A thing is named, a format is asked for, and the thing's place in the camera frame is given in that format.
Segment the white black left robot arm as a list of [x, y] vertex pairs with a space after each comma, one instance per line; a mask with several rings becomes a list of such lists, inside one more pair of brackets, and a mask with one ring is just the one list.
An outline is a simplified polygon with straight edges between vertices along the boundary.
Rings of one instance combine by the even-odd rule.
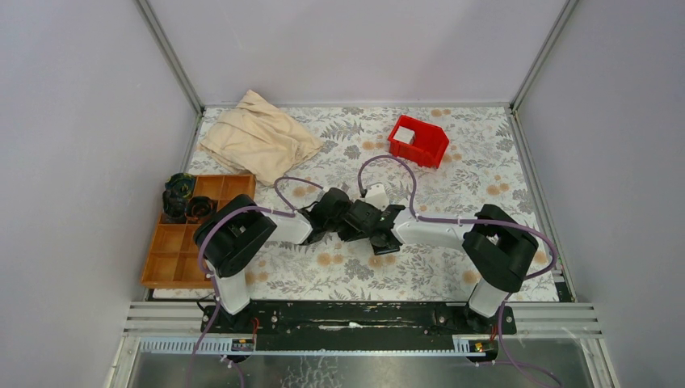
[[243, 331], [250, 324], [245, 269], [265, 243], [319, 243], [340, 230], [343, 214], [351, 205], [349, 196], [337, 188], [293, 213], [258, 206], [241, 194], [201, 224], [193, 241], [221, 305], [220, 322], [232, 332]]

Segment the stack of credit cards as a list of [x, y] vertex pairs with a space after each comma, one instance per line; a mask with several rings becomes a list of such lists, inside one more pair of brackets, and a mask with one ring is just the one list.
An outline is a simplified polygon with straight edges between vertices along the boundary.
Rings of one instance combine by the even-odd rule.
[[408, 145], [412, 145], [414, 143], [414, 139], [415, 131], [402, 126], [398, 127], [393, 135], [394, 141]]

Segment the black leather card holder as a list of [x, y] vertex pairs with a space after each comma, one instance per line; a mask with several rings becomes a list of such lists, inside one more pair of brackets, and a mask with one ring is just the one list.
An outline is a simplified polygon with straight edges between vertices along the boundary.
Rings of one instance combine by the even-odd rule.
[[380, 231], [374, 233], [369, 242], [374, 255], [387, 255], [401, 250], [402, 243], [391, 232]]

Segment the red plastic bin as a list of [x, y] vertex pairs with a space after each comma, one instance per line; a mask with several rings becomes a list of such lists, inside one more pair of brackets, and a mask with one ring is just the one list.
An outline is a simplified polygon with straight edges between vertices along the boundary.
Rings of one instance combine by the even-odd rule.
[[[415, 131], [415, 139], [412, 145], [393, 140], [393, 135], [400, 126]], [[420, 167], [435, 169], [439, 168], [449, 146], [448, 136], [441, 127], [407, 115], [399, 116], [388, 135], [388, 141], [391, 155], [415, 162]]]

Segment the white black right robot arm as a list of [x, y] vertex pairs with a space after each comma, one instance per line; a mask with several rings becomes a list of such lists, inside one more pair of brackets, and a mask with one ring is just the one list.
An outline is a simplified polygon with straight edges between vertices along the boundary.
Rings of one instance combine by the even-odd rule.
[[541, 238], [496, 205], [460, 218], [422, 215], [403, 205], [378, 209], [357, 200], [340, 216], [335, 230], [346, 242], [368, 240], [378, 255], [416, 244], [462, 249], [481, 275], [463, 312], [465, 326], [476, 333], [491, 327], [501, 304], [520, 291]]

